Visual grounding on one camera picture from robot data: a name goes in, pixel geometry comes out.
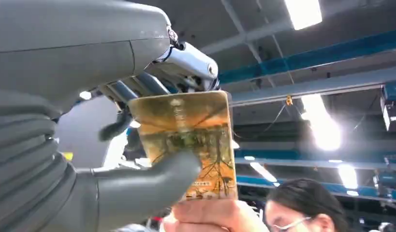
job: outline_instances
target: blue ceiling beam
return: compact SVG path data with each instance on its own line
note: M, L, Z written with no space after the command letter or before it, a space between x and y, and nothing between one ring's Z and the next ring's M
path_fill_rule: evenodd
M226 71L219 75L219 79L221 84L227 84L373 55L392 49L396 49L396 30Z
M268 189L275 188L273 183L265 180L264 178L238 175L236 179L238 185L241 186L253 186L253 187L268 188ZM285 180L279 179L278 181L280 183L283 183ZM333 184L333 183L321 183L321 184L334 195L350 196L347 194L347 189L340 184ZM356 191L359 193L358 198L387 200L387 199L379 198L377 195L377 190L373 187L360 186ZM392 191L392 196L393 196L392 199L396 201L396 190Z
M252 156L255 160L246 160L245 156ZM305 153L296 150L235 150L235 163L258 162L269 165L337 168L339 163L329 160L341 160L343 164L350 164L356 169L387 168L384 157L388 157L393 170L396 170L396 151L371 152L337 152Z

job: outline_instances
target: woman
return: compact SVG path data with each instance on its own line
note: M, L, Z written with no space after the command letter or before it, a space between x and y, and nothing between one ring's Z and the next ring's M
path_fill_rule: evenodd
M273 232L346 232L347 222L336 198L309 179L285 182L267 198L266 221ZM267 232L244 202L182 202L164 220L166 232Z
M267 196L265 209L271 231L346 232L347 221L338 200L309 179L283 183Z

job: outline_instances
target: ribbed rubber sleeve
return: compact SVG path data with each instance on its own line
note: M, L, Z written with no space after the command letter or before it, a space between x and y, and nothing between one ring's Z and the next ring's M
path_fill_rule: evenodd
M38 231L69 197L76 174L51 139L47 115L57 114L41 98L0 90L0 232Z

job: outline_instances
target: black hair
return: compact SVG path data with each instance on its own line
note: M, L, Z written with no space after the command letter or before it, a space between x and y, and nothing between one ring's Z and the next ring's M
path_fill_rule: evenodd
M313 218L318 214L326 214L333 220L337 232L349 230L339 201L314 180L302 178L287 181L271 191L267 200L300 212L306 217Z

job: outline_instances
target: white wall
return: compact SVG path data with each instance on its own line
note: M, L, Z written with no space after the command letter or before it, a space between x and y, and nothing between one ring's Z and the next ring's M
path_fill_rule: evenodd
M59 151L73 152L77 168L101 167L109 142L100 142L98 132L116 117L117 108L106 97L82 102L59 120L55 135Z

